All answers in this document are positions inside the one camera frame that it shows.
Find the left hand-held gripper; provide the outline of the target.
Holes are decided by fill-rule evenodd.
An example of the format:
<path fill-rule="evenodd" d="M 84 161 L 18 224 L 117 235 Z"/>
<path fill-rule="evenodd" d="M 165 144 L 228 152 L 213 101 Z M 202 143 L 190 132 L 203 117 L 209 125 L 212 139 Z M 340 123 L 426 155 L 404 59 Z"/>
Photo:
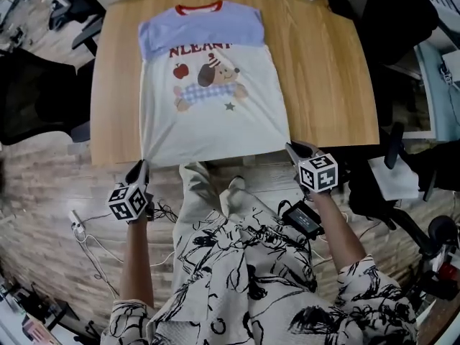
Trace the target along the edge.
<path fill-rule="evenodd" d="M 107 205 L 118 221 L 130 223 L 137 220 L 152 202 L 153 195 L 147 192 L 150 180 L 148 161 L 139 160 L 124 180 L 126 184 L 117 183 L 109 193 Z"/>

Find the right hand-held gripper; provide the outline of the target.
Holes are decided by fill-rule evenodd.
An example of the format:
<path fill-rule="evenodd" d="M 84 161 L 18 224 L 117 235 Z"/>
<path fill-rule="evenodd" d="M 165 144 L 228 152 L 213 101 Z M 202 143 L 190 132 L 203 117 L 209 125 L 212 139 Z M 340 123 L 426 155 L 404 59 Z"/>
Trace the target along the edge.
<path fill-rule="evenodd" d="M 318 154 L 317 146 L 291 141 L 285 144 L 290 159 L 298 165 L 300 184 L 314 193 L 331 190 L 338 185 L 339 167 L 330 153 Z"/>

